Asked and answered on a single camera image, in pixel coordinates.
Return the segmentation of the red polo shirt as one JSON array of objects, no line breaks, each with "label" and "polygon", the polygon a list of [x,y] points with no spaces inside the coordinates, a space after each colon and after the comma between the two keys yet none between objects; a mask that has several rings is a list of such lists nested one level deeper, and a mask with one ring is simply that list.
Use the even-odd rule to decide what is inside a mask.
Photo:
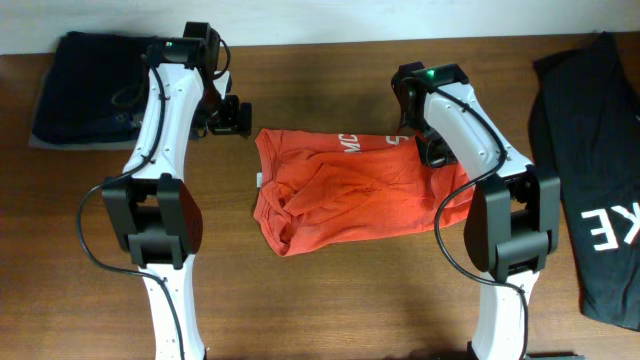
[{"label": "red polo shirt", "polygon": [[460,165],[430,168],[413,136],[263,129],[254,218],[279,256],[331,244],[428,232],[466,219],[472,191]]}]

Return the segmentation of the black printed t-shirt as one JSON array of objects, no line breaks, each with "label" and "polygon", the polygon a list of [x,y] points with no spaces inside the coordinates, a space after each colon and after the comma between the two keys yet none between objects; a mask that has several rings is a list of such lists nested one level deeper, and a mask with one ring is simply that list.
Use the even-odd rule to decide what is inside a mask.
[{"label": "black printed t-shirt", "polygon": [[538,166],[551,167],[561,197],[583,315],[639,328],[639,96],[613,35],[534,63],[529,120]]}]

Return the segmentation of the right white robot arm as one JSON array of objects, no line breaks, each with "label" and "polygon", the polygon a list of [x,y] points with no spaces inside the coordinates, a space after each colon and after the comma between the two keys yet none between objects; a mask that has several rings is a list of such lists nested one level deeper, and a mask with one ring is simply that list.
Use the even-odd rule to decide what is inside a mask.
[{"label": "right white robot arm", "polygon": [[469,178],[443,199],[434,218],[439,227],[447,206],[472,191],[464,243],[478,272],[445,256],[481,286],[478,322],[466,355],[525,359],[531,292],[558,246],[560,179],[536,168],[501,134],[459,65],[404,64],[391,87],[400,124],[419,135],[422,163],[431,168],[457,164]]}]

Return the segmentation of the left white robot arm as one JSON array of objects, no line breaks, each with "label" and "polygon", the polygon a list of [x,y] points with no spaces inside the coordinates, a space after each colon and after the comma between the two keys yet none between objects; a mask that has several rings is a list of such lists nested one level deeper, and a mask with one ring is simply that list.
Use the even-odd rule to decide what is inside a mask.
[{"label": "left white robot arm", "polygon": [[203,238],[202,213],[185,184],[190,139],[250,136],[252,108],[231,94],[226,42],[168,38],[150,46],[142,129],[121,175],[100,185],[121,248],[142,279],[158,359],[204,359],[193,273]]}]

